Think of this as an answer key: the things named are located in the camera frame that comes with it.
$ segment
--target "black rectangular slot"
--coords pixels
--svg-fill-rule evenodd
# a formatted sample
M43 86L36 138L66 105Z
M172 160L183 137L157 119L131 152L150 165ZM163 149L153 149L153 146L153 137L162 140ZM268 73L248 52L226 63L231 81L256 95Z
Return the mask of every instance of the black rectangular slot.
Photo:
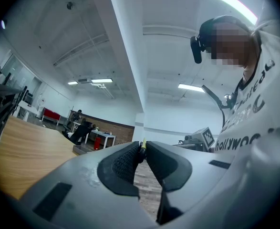
M71 187L70 184L57 183L33 211L45 220L50 221Z
M229 169L229 167L231 165L229 163L225 163L225 162L217 161L217 160L212 160L209 164L220 167L220 168L224 168L224 169Z

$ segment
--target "white t-shirt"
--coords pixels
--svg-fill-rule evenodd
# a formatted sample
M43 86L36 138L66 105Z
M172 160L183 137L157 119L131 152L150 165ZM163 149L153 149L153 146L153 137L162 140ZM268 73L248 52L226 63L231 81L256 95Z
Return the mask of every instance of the white t-shirt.
M274 23L270 26L277 31ZM258 30L261 54L254 76L238 88L236 104L218 136L215 153L234 154L280 128L280 37L266 28L268 24Z

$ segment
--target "white table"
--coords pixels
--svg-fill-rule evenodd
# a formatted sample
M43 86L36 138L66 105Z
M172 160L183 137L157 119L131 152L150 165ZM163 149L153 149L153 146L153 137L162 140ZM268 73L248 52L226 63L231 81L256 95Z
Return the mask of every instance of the white table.
M75 128L77 125L80 125L80 123L77 123L77 122L73 122L74 123L74 125L73 125L73 129L72 129L72 132L74 133L74 130L75 129L77 129L77 128Z
M24 102L24 101L20 101L20 103L18 104L17 110L15 111L15 113L13 114L14 117L18 116L18 113L20 111L20 108L24 109L26 111L25 116L23 118L24 121L27 121L27 118L29 117L29 112L37 115L38 111L36 108L34 108L33 106L29 107L28 103Z
M114 135L105 134L103 132L99 132L99 131L96 131L96 130L92 130L91 132L95 133L96 135L101 135L101 136L106 137L103 149L106 148L108 138L113 138L112 146L114 145L114 141L115 141L115 136ZM86 140L84 142L85 144L87 143L87 139L88 139L89 134L90 133L88 133L87 136L86 136Z

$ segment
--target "fluorescent light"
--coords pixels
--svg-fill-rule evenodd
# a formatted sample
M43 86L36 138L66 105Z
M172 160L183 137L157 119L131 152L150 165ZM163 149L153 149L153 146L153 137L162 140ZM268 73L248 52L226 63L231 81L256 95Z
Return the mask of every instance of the fluorescent light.
M202 88L201 87L197 87L197 86L190 86L190 85L179 84L178 88L184 88L184 89L188 89L188 90L193 90L193 91L198 91L198 92L204 93Z
M251 12L250 9L248 9L244 4L242 4L238 0L222 0L226 2L228 5L235 8L238 12L240 12L242 15L244 15L252 24L256 24L256 21L258 18L255 16L254 13Z
M77 85L78 82L68 82L69 85Z
M96 79L96 80L91 80L93 83L108 83L108 82L113 82L112 79Z
M1 26L3 29L5 29L5 22L4 21L1 21Z

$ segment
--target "brick wall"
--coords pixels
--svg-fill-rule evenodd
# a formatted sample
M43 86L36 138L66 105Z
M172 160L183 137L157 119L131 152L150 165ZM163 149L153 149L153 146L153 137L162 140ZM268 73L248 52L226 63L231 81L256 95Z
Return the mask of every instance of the brick wall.
M132 137L134 135L134 130L135 130L134 126L106 121L85 114L81 114L80 117L81 119L79 120L79 122L81 122L82 119L85 118L86 121L96 124L96 126L100 129L101 132L108 132L108 133L112 132L112 135L116 136L114 145L128 143L132 141ZM89 137L95 138L93 133L90 134ZM111 144L112 144L112 139L109 138L107 142L107 146L111 146Z

